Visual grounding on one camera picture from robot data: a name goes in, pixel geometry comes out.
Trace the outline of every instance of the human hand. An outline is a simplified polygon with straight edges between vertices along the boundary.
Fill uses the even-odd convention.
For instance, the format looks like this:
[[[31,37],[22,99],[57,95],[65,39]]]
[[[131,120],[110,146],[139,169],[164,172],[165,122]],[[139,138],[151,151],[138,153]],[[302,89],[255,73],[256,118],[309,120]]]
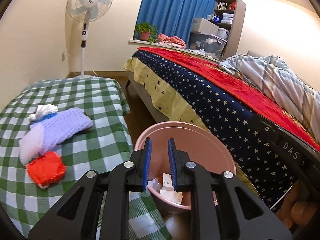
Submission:
[[[319,206],[317,202],[297,202],[300,190],[301,181],[298,180],[284,197],[281,208],[276,212],[276,216],[288,229],[293,223],[301,226],[307,225]]]

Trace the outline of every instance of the metal screw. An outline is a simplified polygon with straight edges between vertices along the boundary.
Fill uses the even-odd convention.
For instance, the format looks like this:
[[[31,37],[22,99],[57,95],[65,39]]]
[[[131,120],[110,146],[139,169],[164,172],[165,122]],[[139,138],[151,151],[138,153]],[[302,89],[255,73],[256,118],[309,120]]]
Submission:
[[[233,173],[231,171],[225,171],[223,173],[223,176],[225,176],[228,179],[231,179],[233,177]]]
[[[87,172],[87,177],[89,179],[94,178],[97,175],[97,173],[95,171],[88,171]]]
[[[132,168],[133,165],[134,165],[134,163],[133,163],[133,162],[125,162],[123,165],[124,165],[124,167],[126,167],[126,168]]]
[[[187,162],[186,166],[192,169],[196,166],[196,164],[194,162]]]

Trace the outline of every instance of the folded pink towel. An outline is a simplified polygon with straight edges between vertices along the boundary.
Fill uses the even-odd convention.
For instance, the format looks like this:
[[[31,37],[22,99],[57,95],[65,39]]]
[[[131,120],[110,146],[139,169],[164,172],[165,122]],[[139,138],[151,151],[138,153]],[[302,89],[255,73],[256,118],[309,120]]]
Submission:
[[[158,35],[158,39],[161,41],[162,44],[172,45],[172,43],[174,43],[174,44],[177,45],[175,47],[179,47],[179,48],[182,48],[182,49],[186,48],[186,43],[182,39],[177,37],[177,36],[168,37],[167,35],[164,35],[163,33],[160,33]]]

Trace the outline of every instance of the electric fan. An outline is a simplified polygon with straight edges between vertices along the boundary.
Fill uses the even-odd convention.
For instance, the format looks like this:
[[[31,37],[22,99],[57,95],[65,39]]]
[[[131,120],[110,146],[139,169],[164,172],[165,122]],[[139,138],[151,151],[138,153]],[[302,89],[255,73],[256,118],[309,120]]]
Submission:
[[[89,23],[98,20],[111,7],[112,0],[68,0],[67,10],[78,22],[83,22],[81,30],[81,77],[84,77],[84,50],[88,39]]]

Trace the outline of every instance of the potted plant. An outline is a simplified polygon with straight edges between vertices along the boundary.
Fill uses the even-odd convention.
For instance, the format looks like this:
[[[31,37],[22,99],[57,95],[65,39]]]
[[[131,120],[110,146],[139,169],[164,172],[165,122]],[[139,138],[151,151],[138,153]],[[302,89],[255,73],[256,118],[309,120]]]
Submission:
[[[150,23],[142,22],[136,25],[135,32],[140,34],[140,40],[154,42],[158,36],[156,26],[151,26]]]

